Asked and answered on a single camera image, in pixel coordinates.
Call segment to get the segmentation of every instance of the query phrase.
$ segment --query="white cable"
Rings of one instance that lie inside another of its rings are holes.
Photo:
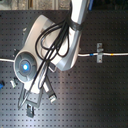
[[[102,53],[104,56],[128,56],[128,53]],[[92,54],[78,54],[80,57],[86,57],[86,56],[97,56],[98,53],[92,53]]]
[[[6,62],[13,62],[14,63],[14,60],[10,60],[10,59],[2,59],[2,58],[0,58],[0,61],[6,61]]]
[[[86,57],[86,56],[91,56],[90,54],[78,54],[78,56],[81,56],[81,57]]]
[[[103,53],[105,56],[128,56],[128,53]]]

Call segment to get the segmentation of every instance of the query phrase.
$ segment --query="screw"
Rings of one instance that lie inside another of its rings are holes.
[[[99,59],[99,62],[102,62],[102,60],[101,60],[101,59]]]

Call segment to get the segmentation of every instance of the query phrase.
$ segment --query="pegboard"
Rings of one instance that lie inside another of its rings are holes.
[[[67,11],[1,11],[0,57],[12,58],[13,49],[22,48],[23,32],[31,19],[43,14],[59,22]],[[92,11],[85,21],[81,53],[128,52],[128,12]],[[43,94],[33,119],[26,116],[26,105],[17,108],[21,86],[12,88],[13,64],[0,62],[0,126],[3,128],[126,128],[128,127],[128,56],[78,57],[66,72],[49,71],[48,76],[58,100],[51,104]]]

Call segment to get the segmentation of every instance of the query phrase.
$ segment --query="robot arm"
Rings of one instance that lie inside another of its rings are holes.
[[[28,27],[25,44],[14,62],[14,72],[28,90],[21,106],[30,92],[39,94],[41,88],[46,87],[49,62],[61,71],[69,70],[75,64],[89,1],[72,0],[71,14],[59,24],[41,15]]]

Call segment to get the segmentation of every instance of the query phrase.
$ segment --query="mounting bracket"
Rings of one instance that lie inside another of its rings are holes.
[[[103,56],[103,48],[102,48],[102,43],[97,43],[97,63],[102,63],[102,56]]]

